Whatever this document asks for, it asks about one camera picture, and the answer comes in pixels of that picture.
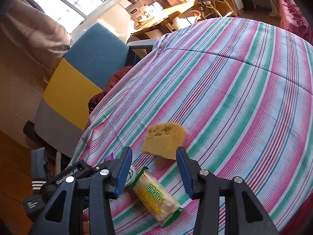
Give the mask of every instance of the yellow label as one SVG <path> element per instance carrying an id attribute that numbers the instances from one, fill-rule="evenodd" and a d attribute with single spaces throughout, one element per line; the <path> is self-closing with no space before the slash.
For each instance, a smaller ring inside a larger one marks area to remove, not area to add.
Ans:
<path id="1" fill-rule="evenodd" d="M 158 214 L 161 209 L 158 207 L 157 203 L 162 198 L 162 194 L 161 195 L 158 194 L 157 196 L 151 195 L 150 193 L 151 191 L 148 191 L 151 187 L 149 186 L 147 188 L 143 188 L 142 186 L 140 186 L 138 190 L 138 197 L 148 210 L 152 210 L 153 212 Z"/>

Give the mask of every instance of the pink bedspread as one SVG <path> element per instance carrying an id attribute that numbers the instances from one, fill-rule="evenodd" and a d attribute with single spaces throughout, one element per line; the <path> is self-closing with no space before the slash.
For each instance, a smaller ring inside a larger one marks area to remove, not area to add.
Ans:
<path id="1" fill-rule="evenodd" d="M 313 28 L 293 0 L 278 0 L 281 28 L 290 31 L 313 45 Z"/>

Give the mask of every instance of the bed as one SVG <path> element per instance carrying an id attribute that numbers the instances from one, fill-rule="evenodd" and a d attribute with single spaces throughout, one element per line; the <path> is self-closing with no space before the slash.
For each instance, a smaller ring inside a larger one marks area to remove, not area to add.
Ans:
<path id="1" fill-rule="evenodd" d="M 308 42 L 249 19 L 209 19 L 164 35 L 95 107 L 72 163 L 95 166 L 130 146 L 136 170 L 148 166 L 185 210 L 162 229 L 124 192 L 111 202 L 116 234 L 192 234 L 198 202 L 175 161 L 140 151 L 148 126 L 177 122 L 190 158 L 218 177 L 244 178 L 278 231 L 296 234 L 290 220 L 312 202 L 312 68 Z M 220 234 L 224 227 L 221 200 Z"/>
<path id="2" fill-rule="evenodd" d="M 278 0 L 281 28 L 313 44 L 313 28 L 293 0 Z"/>

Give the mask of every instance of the brown quilted cloth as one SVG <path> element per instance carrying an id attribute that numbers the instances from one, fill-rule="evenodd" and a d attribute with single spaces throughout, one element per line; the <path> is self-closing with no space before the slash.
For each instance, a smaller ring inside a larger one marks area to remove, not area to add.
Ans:
<path id="1" fill-rule="evenodd" d="M 127 66 L 115 73 L 109 80 L 109 83 L 104 87 L 103 92 L 95 95 L 90 99 L 88 103 L 89 114 L 95 109 L 102 98 L 117 84 L 117 82 L 119 82 L 122 77 L 124 77 L 126 73 L 130 71 L 131 68 L 133 68 L 133 66 Z"/>

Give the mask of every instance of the silver screw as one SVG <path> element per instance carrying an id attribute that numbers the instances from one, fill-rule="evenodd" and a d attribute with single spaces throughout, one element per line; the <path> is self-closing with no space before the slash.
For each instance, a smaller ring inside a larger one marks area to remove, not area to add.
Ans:
<path id="1" fill-rule="evenodd" d="M 105 175 L 107 175 L 107 174 L 109 174 L 109 171 L 108 171 L 107 169 L 102 169 L 102 170 L 100 171 L 100 175 L 102 175 L 102 176 L 105 176 Z"/>
<path id="2" fill-rule="evenodd" d="M 202 170 L 200 170 L 200 174 L 203 176 L 207 176 L 207 175 L 209 175 L 209 172 L 206 169 L 202 169 Z"/>
<path id="3" fill-rule="evenodd" d="M 242 178 L 241 177 L 235 177 L 234 178 L 234 181 L 236 182 L 236 183 L 242 183 Z"/>
<path id="4" fill-rule="evenodd" d="M 67 183 L 72 183 L 72 182 L 74 181 L 74 177 L 69 176 L 69 177 L 67 177 L 67 178 L 65 179 L 65 181 L 66 181 Z"/>

